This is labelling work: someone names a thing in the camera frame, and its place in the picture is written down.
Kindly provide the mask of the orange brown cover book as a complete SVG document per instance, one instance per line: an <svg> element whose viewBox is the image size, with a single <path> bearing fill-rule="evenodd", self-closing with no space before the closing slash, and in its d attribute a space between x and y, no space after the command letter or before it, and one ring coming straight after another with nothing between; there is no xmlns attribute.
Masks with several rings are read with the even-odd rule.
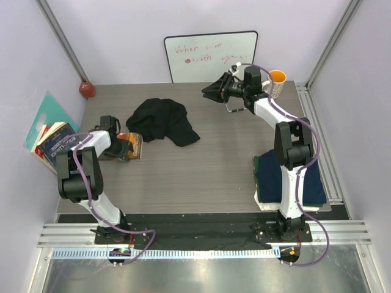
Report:
<svg viewBox="0 0 391 293"><path fill-rule="evenodd" d="M126 161L132 160L132 159L140 159L141 154L142 154L142 136L138 133L135 132L123 132L119 133L118 138L124 139L124 140L129 140L131 142L131 151L128 153L128 159ZM110 159L110 158L105 158L103 156L103 153L101 153L98 156L99 161L111 161L111 160L118 160L118 159Z"/></svg>

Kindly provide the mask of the black t shirt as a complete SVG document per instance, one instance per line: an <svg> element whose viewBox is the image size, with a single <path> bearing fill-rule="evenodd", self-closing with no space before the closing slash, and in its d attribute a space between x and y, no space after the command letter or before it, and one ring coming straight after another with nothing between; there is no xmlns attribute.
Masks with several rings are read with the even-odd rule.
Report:
<svg viewBox="0 0 391 293"><path fill-rule="evenodd" d="M144 142L169 138L178 147L200 140L187 118L184 105L172 99L145 100L126 121L129 132L140 134Z"/></svg>

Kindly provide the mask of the white mug orange inside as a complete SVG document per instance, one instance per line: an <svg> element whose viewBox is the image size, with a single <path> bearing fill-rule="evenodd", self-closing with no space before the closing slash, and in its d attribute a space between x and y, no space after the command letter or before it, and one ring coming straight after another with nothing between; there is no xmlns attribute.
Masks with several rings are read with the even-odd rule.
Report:
<svg viewBox="0 0 391 293"><path fill-rule="evenodd" d="M271 70L268 79L261 83L262 90L266 92L271 99L277 99L287 80L286 74L281 70Z"/></svg>

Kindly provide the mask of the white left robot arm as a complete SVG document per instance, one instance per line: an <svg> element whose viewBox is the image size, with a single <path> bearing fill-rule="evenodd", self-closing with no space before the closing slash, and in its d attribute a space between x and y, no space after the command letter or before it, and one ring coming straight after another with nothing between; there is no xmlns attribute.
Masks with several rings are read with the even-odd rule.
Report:
<svg viewBox="0 0 391 293"><path fill-rule="evenodd" d="M103 175L98 158L125 161L133 150L132 143L117 137L120 131L117 118L100 117L100 124L91 131L68 134L59 141L64 147L56 155L57 184L61 198L86 208L97 220L92 230L118 244L129 239L130 228L124 213L115 207L104 192Z"/></svg>

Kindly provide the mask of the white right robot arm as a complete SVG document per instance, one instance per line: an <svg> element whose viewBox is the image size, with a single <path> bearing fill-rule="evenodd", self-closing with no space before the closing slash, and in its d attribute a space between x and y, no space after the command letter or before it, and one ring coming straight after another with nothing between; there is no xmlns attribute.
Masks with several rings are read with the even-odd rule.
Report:
<svg viewBox="0 0 391 293"><path fill-rule="evenodd" d="M238 68L244 67L239 79ZM293 242L305 228L302 206L304 178L320 152L319 137L306 118L289 114L274 101L279 84L272 72L262 81L265 69L250 63L236 63L216 82L202 89L204 98L226 104L231 97L241 98L245 109L262 118L275 131L274 151L282 172L282 201L277 211L275 234L282 242Z"/></svg>

